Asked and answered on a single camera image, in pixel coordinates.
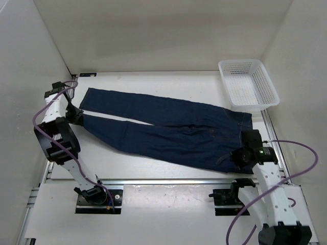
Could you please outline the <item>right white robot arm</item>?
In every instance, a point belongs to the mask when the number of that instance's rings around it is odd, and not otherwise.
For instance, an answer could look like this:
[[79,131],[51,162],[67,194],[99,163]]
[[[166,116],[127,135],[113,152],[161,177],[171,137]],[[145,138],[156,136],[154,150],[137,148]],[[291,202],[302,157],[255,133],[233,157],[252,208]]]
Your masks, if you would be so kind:
[[231,184],[229,197],[244,207],[231,222],[248,211],[255,219],[259,244],[309,244],[312,231],[297,218],[285,193],[275,151],[264,146],[258,130],[241,133],[241,148],[231,152],[231,160],[239,167],[251,167],[259,185],[251,179],[237,179]]

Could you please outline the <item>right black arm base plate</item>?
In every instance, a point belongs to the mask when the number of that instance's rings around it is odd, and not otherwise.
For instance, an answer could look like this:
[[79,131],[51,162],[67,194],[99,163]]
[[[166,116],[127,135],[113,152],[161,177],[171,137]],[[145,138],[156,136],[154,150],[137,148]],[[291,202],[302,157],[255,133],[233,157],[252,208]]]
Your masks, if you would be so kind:
[[208,197],[214,201],[215,216],[236,216],[244,207],[230,189],[213,189]]

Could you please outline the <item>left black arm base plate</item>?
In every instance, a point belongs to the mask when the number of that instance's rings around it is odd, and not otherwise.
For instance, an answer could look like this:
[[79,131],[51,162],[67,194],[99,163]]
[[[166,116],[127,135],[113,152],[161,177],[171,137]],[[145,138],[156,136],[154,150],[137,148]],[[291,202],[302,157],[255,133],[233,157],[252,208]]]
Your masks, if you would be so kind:
[[76,214],[121,214],[123,202],[121,188],[109,189],[110,196],[99,186],[84,191],[75,187],[74,191],[78,194]]

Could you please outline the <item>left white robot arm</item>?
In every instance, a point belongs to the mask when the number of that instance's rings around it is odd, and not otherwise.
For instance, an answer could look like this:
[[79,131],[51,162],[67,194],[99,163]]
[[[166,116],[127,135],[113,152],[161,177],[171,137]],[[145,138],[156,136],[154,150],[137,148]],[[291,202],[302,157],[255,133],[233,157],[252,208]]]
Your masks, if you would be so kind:
[[74,191],[94,205],[109,205],[110,193],[82,160],[80,144],[71,125],[83,125],[83,111],[72,104],[77,82],[56,82],[45,92],[46,106],[33,117],[34,133],[48,161],[70,173],[77,182]]

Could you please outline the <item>dark blue denim trousers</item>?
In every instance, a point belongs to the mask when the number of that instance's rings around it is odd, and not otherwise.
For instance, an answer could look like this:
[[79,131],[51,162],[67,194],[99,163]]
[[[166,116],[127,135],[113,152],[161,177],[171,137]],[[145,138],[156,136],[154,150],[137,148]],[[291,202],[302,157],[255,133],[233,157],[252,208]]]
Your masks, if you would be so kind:
[[80,104],[83,127],[110,147],[188,167],[251,174],[230,152],[252,129],[249,113],[210,104],[89,88]]

